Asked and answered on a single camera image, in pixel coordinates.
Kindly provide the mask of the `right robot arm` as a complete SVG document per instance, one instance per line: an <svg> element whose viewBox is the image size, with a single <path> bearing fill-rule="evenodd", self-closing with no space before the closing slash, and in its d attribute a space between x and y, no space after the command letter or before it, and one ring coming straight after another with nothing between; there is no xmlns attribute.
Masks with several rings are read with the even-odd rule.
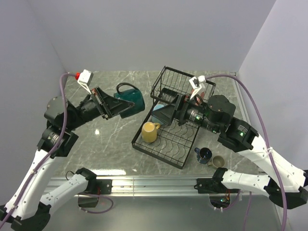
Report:
<svg viewBox="0 0 308 231"><path fill-rule="evenodd" d="M199 193L223 193L227 189L251 191L268 197L275 205L294 209L305 205L308 192L307 170L301 170L266 146L264 139L247 122L235 118L235 105L223 95L211 96L207 102L188 100L184 95L152 112L166 125L177 120L181 126L196 124L214 134L224 147L238 153L265 171L264 175L234 172L219 167L211 179L198 179Z"/></svg>

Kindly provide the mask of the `black wire dish rack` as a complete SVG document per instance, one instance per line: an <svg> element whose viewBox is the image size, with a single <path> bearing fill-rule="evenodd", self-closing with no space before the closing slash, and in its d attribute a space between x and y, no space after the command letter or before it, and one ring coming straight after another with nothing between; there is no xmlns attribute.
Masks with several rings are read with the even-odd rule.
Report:
<svg viewBox="0 0 308 231"><path fill-rule="evenodd" d="M151 112L158 104L167 105L176 98L177 94L191 94L193 88L189 79L193 75L180 70L164 66L151 89L152 105L143 124L151 121ZM163 161L178 169L183 169L199 127L191 122L182 126L178 120L173 120L170 126L161 125L157 131L157 138L152 143L142 139L140 126L132 140L132 147L144 154Z"/></svg>

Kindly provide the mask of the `dark green mug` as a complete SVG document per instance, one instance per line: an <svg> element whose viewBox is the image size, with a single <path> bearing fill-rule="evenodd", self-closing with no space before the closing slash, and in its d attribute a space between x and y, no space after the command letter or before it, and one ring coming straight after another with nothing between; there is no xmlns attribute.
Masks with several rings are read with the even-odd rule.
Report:
<svg viewBox="0 0 308 231"><path fill-rule="evenodd" d="M128 90L120 91L119 88L122 86L130 86L131 88ZM144 98L142 96L141 91L137 87L135 87L130 83L122 82L116 86L116 91L117 93L114 93L115 98L134 103L134 106L132 108L127 109L126 111L120 113L122 119L133 116L141 111L144 111L145 109Z"/></svg>

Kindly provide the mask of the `light blue mug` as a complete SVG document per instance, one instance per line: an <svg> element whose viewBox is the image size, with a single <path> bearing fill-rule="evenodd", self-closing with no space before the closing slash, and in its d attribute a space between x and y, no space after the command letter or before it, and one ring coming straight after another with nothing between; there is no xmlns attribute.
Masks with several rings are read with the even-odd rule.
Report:
<svg viewBox="0 0 308 231"><path fill-rule="evenodd" d="M160 108L162 108L162 107L164 107L164 105L158 103L157 105L154 106L154 108L153 108L152 111L156 111L156 110L158 110L158 109L160 109ZM153 115L151 116L150 121L151 121L152 123L159 123L159 124L162 125L162 126L166 125L166 123L164 123L163 121L161 121L160 119L158 119L157 117L155 117L155 116L153 116Z"/></svg>

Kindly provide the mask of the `pink mug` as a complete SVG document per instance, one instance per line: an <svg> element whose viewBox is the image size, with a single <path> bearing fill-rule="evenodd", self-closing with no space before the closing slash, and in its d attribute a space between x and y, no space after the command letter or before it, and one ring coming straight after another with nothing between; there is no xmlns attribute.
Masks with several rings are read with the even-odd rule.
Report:
<svg viewBox="0 0 308 231"><path fill-rule="evenodd" d="M205 102L203 101L203 97L205 95L205 92L202 91L200 94L197 94L193 97L193 101L196 106L204 106Z"/></svg>

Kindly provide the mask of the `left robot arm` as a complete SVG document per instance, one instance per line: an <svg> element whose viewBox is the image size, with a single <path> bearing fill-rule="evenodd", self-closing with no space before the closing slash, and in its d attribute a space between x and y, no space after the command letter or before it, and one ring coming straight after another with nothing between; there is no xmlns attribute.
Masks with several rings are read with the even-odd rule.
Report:
<svg viewBox="0 0 308 231"><path fill-rule="evenodd" d="M2 223L10 223L15 231L41 231L52 214L73 196L101 196L103 191L97 176L87 168L77 170L53 191L45 193L45 189L77 141L75 129L98 117L126 118L143 110L143 96L133 89L108 95L96 87L78 106L73 106L65 96L50 100L44 115L48 125L38 142L30 169L11 200L0 207Z"/></svg>

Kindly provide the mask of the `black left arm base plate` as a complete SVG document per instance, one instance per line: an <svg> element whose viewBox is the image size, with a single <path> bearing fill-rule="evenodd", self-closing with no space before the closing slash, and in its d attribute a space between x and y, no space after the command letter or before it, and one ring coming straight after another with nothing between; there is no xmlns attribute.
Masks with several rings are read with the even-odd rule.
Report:
<svg viewBox="0 0 308 231"><path fill-rule="evenodd" d="M112 179L97 179L96 186L99 195L109 195L112 192L113 180Z"/></svg>

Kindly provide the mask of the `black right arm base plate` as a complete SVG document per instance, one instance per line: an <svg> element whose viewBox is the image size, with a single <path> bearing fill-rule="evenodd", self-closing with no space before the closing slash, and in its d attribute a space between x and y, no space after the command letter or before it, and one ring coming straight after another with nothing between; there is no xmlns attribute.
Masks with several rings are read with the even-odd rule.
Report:
<svg viewBox="0 0 308 231"><path fill-rule="evenodd" d="M194 185L194 189L199 194L219 194L219 193L238 193L239 189L227 188L221 181L210 178L197 178L197 184Z"/></svg>

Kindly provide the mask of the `cream yellow mug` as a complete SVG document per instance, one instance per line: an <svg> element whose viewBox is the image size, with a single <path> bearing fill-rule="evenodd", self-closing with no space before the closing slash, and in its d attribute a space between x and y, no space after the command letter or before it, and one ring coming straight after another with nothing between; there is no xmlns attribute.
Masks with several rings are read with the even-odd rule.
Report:
<svg viewBox="0 0 308 231"><path fill-rule="evenodd" d="M141 136L144 142L152 143L157 139L157 131L160 128L159 123L146 122L141 129Z"/></svg>

